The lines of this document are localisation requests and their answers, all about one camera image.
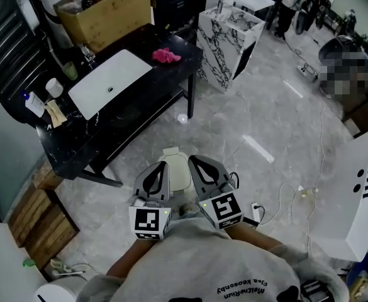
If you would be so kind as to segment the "person's right forearm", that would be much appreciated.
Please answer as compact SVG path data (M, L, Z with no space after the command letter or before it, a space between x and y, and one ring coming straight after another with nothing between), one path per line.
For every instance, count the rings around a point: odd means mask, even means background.
M247 242L263 250L271 250L282 245L280 241L258 232L244 222L225 228L225 232L231 239Z

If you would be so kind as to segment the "green cup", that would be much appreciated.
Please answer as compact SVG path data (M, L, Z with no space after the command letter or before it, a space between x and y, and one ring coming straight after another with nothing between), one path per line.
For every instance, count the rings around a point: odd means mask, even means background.
M73 62L67 62L62 66L62 72L72 81L78 77L77 69Z

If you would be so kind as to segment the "black ribbed cabinet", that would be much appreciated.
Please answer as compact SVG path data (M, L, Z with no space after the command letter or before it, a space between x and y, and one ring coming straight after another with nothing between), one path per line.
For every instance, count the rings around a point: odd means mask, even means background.
M192 27L206 0L155 0L153 17L159 31L180 32Z

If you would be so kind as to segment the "white cabinet with black marks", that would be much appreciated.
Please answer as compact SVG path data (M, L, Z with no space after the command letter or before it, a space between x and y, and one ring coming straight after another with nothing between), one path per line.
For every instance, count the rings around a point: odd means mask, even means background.
M339 148L318 192L311 239L331 258L360 262L368 252L368 132Z

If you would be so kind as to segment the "white pump bottle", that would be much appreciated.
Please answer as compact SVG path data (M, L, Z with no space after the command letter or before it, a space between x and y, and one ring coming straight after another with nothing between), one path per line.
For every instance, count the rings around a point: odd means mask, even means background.
M45 112L44 102L33 91L21 91L21 95L25 100L25 107L41 118Z

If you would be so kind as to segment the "white plug adapter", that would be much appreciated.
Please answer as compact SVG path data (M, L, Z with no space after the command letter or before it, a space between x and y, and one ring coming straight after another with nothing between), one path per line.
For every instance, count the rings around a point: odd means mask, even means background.
M55 277L80 276L85 273L85 271L74 271L59 259L51 259L50 266L52 268L52 275Z

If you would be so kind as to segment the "frosted glass panel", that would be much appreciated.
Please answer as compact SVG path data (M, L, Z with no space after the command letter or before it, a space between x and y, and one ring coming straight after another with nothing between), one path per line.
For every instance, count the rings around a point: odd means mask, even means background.
M43 156L36 130L16 121L0 103L0 223L8 219Z

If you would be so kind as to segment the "small yellow bottle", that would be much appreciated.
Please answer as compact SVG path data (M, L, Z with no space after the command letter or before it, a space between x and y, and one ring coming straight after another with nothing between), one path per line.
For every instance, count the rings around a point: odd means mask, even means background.
M309 189L305 189L302 186L298 187L298 193L302 198L309 198L309 197L312 197L312 196L316 196L318 191L319 191L319 189L317 187L313 187L313 188L309 188Z

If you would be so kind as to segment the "person's left forearm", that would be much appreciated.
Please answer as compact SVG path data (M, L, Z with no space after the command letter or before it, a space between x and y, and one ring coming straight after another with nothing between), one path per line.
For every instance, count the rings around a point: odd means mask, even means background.
M126 278L132 267L155 245L156 240L136 240L106 273L107 276Z

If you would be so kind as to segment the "plain brown cardboard box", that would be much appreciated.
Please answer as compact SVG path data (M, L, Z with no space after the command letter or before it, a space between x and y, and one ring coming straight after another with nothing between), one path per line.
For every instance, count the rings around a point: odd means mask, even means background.
M74 45L98 53L151 22L154 0L60 0L53 5Z

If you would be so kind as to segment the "chrome faucet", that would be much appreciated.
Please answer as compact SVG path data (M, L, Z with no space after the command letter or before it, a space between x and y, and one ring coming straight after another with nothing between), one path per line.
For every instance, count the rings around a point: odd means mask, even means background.
M88 66L90 68L92 68L93 65L94 65L94 59L96 57L95 54L93 53L93 51L89 47L87 47L84 44L80 44L79 48L80 48L81 52L83 53Z

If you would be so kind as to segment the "white table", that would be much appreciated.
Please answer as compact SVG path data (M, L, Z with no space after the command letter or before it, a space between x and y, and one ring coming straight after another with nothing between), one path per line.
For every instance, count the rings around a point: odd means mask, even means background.
M267 21L275 2L273 0L234 0L233 5Z

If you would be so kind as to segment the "white marble cabinet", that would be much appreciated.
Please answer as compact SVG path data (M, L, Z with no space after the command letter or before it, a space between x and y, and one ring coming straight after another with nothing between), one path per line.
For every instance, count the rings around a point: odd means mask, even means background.
M229 4L199 14L196 45L203 51L198 76L221 91L246 68L265 21Z

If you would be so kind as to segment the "grey ribbed metal appliance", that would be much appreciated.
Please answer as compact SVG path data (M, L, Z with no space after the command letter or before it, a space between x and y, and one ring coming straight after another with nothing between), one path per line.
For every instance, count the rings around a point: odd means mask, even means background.
M23 92L38 90L50 66L42 41L29 27L16 0L0 0L0 102L25 107Z

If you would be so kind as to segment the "black round chair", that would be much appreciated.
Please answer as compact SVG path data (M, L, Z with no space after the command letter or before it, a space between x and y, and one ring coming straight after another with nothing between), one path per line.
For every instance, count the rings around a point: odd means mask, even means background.
M357 42L353 38L340 35L331 39L321 47L318 53L320 63L324 58L329 56L330 53L335 52L364 52L364 50L362 47L358 46Z

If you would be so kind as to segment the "white cylinder tank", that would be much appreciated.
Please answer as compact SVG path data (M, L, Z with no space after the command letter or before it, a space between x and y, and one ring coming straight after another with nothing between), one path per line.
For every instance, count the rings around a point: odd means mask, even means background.
M53 5L61 0L40 0L43 6L43 12L48 21L49 27L54 35L56 42L60 48L66 49L73 47L73 43L69 38L60 18L57 16Z

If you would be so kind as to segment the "white cup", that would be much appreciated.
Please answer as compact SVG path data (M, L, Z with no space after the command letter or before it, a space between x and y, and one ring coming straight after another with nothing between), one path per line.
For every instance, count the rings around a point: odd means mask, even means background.
M63 85L56 78L51 78L46 83L45 89L53 98L58 98L64 91Z

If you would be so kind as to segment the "wooden pallet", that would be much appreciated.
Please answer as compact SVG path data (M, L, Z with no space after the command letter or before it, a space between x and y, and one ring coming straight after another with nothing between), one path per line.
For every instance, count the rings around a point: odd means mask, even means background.
M43 159L21 190L21 197L7 221L19 248L24 248L39 271L50 263L79 233L55 193L64 179Z

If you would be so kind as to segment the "black marble vanity table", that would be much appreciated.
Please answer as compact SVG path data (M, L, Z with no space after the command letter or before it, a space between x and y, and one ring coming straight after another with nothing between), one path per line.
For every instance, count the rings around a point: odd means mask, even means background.
M162 64L153 60L154 51L168 47L181 60ZM112 43L97 55L95 68L120 50L126 49L152 66L123 92L118 94L90 120L86 120L67 91L55 102L67 121L48 130L37 124L36 130L55 174L63 179L78 177L114 187L120 180L103 176L104 168L181 97L188 101L187 115L193 116L196 72L203 51L173 34L160 34L147 24Z

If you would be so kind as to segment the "white sink basin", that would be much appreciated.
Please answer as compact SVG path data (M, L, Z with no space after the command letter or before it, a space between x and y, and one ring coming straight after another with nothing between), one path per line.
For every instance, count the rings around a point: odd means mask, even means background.
M86 120L90 120L152 66L123 49L95 68L68 92Z

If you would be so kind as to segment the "person's grey sweatshirt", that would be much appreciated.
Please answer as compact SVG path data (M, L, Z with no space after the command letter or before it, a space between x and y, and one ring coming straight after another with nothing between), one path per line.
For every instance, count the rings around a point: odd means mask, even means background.
M349 302L336 272L306 252L231 239L197 214L173 221L126 278L94 276L76 302L309 302L301 295L309 280L324 285L328 302Z

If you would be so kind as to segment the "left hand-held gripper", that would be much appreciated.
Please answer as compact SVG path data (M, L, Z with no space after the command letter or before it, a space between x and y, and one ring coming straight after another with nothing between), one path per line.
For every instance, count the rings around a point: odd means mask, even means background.
M168 164L160 161L147 167L136 178L134 191L135 197L129 206L131 231L138 239L163 240L171 221L172 210L158 202L146 199L161 201L169 199Z

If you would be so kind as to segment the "brown wooden box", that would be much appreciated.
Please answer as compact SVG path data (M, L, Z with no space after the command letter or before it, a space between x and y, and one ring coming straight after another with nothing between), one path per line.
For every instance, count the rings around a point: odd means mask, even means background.
M368 132L368 96L345 96L340 104L343 108L343 124L352 120L359 130L351 133L353 137L357 138Z

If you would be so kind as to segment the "pink cloth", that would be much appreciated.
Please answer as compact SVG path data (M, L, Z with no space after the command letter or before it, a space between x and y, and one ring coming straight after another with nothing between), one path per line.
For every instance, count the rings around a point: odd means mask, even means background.
M153 52L153 60L160 62L162 64L171 64L173 62L178 62L181 60L181 56L175 55L169 50L168 47L160 48Z

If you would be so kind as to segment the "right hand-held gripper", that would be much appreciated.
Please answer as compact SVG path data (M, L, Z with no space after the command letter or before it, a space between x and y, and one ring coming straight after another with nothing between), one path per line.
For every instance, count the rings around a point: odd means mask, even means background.
M203 155L191 155L188 165L199 195L198 206L216 229L223 230L240 222L254 228L259 225L260 221L254 217L245 216L235 196L233 182L221 162Z

